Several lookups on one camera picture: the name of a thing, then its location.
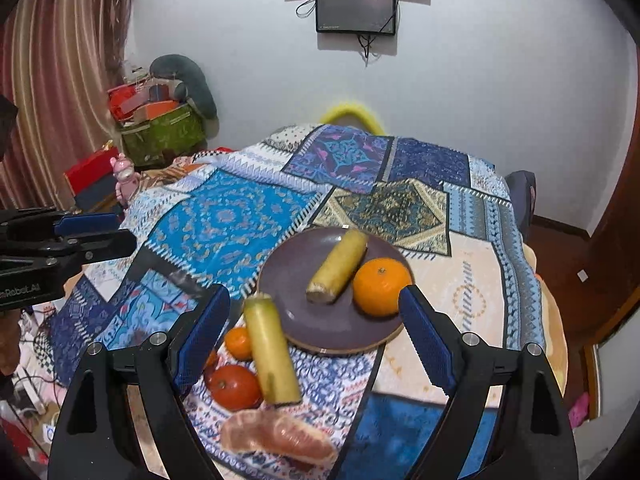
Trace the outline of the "red tomato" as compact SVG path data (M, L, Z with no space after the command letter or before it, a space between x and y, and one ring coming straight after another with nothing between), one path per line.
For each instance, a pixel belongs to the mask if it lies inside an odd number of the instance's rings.
M250 410L262 404L258 379L245 367L210 366L204 370L204 380L213 400L229 412Z

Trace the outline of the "peeled pomelo segment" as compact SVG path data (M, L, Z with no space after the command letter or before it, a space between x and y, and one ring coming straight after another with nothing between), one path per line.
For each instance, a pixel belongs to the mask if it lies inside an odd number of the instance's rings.
M324 432L276 410L234 413L221 426L220 445L231 453L265 452L318 466L337 458L337 449Z

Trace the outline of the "small tangerine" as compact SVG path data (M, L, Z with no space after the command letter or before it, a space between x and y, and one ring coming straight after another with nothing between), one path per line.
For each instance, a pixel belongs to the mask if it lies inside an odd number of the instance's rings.
M253 359L250 333L245 326L236 326L224 335L224 346L238 361Z

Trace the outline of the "large orange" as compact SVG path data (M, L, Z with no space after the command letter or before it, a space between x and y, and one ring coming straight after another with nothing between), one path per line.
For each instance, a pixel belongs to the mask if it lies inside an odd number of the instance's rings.
M376 258L356 272L352 280L352 299L364 314L389 318L398 313L400 292L413 284L409 269L392 258Z

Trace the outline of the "red box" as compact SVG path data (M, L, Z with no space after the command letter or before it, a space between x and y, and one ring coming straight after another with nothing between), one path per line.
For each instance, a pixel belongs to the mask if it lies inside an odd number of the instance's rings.
M111 159L119 155L116 146L101 148L88 158L81 160L64 172L70 192L77 196L80 192L113 172Z

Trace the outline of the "pink toy figure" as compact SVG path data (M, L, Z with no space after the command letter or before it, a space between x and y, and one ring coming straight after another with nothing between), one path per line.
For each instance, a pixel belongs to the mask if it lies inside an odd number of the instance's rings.
M134 194L137 193L141 176L134 168L134 163L124 153L119 153L116 157L112 157L110 163L116 180L116 200L122 208L127 209Z

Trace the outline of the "green gift box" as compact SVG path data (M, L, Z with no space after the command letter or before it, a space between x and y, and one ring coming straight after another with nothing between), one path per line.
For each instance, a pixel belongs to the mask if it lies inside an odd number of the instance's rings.
M140 168L169 165L177 156L189 155L206 144L201 116L189 104L122 129L122 148Z

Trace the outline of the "grey neck pillow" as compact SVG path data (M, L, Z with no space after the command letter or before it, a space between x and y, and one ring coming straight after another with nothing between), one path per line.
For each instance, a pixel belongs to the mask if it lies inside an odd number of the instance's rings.
M200 66L181 54L166 54L150 65L150 75L156 79L175 81L174 96L186 102L203 119L217 118L217 105Z

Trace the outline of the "striped red curtain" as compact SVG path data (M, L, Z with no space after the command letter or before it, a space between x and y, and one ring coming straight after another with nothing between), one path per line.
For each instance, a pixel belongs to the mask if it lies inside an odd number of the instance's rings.
M1 93L18 109L3 206L68 208L65 171L120 141L107 91L124 81L131 3L18 0L2 23Z

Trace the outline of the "blue patchwork bed cover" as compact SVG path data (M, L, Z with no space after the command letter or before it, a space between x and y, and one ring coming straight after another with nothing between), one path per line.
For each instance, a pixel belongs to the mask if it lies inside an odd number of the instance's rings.
M53 373L62 384L90 342L140 344L215 284L242 300L278 246L328 226L390 243L459 330L513 350L546 340L540 285L508 187L488 162L439 145L350 127L288 127L241 151L201 157L192 174L139 193L124 226L138 239L134 254L88 266L51 322ZM294 344L290 353L303 396L290 413L324 431L340 457L304 468L264 452L226 452L219 434L229 414L197 384L184 406L224 473L401 478L446 404L407 333L350 356Z

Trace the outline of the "dark purple round plate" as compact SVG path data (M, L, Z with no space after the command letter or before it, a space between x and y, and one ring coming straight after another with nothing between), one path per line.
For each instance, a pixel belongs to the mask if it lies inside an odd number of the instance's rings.
M314 304L306 287L344 228L311 228L278 246L259 273L258 292L271 296L278 308L283 333L294 346L330 356L369 351L402 330L399 315L372 318L352 300L346 286L332 304Z

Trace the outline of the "dark blue pillow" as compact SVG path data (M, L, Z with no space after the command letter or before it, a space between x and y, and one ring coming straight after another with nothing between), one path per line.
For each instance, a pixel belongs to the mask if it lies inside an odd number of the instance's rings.
M523 240L527 240L533 223L537 197L535 174L527 170L513 171L506 176L514 217Z

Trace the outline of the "yellow foam bed guard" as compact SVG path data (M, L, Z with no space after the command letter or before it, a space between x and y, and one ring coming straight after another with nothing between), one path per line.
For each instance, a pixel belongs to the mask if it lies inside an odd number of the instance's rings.
M319 119L322 124L337 125L341 120L352 119L374 136L385 136L385 130L367 107L357 102L341 102L329 108Z

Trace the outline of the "small black wall monitor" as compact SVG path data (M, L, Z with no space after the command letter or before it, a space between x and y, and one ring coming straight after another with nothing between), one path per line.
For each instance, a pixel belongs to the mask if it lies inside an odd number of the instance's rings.
M316 32L394 36L398 0L316 0Z

